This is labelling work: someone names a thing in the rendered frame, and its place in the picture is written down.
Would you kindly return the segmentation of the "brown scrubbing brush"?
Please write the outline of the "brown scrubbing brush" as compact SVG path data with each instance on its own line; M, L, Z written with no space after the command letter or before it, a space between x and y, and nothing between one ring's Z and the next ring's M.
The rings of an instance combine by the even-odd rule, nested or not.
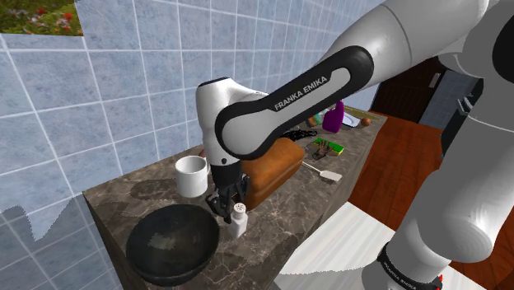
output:
M313 152L311 156L315 161L318 161L324 158L329 152L332 151L332 149L333 148L330 145L323 143L318 146L316 151Z

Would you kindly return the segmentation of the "purple bottle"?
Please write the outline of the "purple bottle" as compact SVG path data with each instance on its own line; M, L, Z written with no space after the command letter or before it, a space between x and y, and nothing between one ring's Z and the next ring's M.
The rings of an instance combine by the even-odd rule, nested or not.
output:
M342 101L338 101L334 109L325 113L322 129L331 133L337 133L343 123L343 117L344 104Z

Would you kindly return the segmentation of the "white mug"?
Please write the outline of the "white mug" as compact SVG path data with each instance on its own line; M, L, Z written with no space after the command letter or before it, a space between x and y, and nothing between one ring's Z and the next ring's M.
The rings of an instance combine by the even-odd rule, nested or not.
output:
M182 157L175 163L178 192L185 198L197 198L208 189L210 165L205 157Z

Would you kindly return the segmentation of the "brown bread loaf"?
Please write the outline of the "brown bread loaf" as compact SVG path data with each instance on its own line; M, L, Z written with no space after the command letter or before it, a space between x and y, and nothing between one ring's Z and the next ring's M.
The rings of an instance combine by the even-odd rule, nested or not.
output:
M305 152L289 138L277 139L260 158L242 161L242 171L250 177L244 204L248 210L259 206L299 169Z

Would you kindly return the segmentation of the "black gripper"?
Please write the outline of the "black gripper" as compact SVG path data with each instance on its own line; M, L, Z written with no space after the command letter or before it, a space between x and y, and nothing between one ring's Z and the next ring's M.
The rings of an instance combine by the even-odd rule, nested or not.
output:
M231 223L231 196L228 187L236 185L235 203L244 203L250 187L250 179L243 177L241 161L230 165L211 165L211 175L215 190L205 198L211 211Z

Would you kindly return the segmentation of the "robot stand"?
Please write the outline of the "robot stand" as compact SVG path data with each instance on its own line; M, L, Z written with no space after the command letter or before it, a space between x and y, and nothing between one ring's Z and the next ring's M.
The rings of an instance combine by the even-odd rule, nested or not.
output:
M274 282L280 290L406 290L376 260L382 248L411 279L441 274L442 290L486 290L427 247L416 220L395 232L350 202L302 242Z

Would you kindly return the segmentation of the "white plate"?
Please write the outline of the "white plate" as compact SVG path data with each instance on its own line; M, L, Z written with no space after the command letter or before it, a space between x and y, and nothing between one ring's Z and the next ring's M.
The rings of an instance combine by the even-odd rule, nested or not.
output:
M351 128L357 127L361 123L361 120L347 112L344 112L342 124Z

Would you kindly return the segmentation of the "dark brown door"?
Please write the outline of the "dark brown door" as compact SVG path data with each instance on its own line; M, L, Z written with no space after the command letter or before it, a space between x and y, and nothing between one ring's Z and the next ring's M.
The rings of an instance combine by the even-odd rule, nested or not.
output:
M418 123L445 72L446 67L433 57L382 82L371 111Z

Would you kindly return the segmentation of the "black bowl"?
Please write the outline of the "black bowl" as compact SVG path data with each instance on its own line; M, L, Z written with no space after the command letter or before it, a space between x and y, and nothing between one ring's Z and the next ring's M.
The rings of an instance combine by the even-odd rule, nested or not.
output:
M128 236L126 257L147 282L178 286L199 274L220 237L216 219L193 204L173 204L141 219Z

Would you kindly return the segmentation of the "white spatula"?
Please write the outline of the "white spatula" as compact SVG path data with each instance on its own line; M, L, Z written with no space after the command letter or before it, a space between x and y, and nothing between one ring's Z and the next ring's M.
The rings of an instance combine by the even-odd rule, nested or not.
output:
M317 172L319 174L320 177L322 178L325 178L327 180L332 180L332 181L339 181L341 180L342 176L336 172L332 172L332 171L327 171L327 170L319 170L317 168L315 168L314 166L312 165L309 165L308 163L306 162L302 162L302 165L303 166L306 166L307 168Z

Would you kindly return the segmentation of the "flower wall picture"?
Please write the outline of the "flower wall picture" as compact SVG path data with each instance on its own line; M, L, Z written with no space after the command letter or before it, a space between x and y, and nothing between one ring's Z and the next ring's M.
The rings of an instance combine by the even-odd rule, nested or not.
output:
M0 33L83 36L74 0L0 0Z

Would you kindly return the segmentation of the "white salt shaker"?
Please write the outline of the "white salt shaker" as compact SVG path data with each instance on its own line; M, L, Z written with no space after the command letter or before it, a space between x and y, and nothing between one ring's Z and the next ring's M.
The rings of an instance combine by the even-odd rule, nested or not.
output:
M227 230L234 238L242 236L247 228L248 215L246 213L246 206L243 203L236 203L231 212L231 223L228 225Z

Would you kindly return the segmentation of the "green and yellow sponge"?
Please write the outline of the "green and yellow sponge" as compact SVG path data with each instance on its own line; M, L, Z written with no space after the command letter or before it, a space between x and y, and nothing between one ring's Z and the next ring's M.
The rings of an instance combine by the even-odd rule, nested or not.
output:
M335 156L339 156L344 150L344 146L339 145L337 143L333 143L323 138L317 138L313 141L313 144L317 147L323 147L327 154L332 154Z

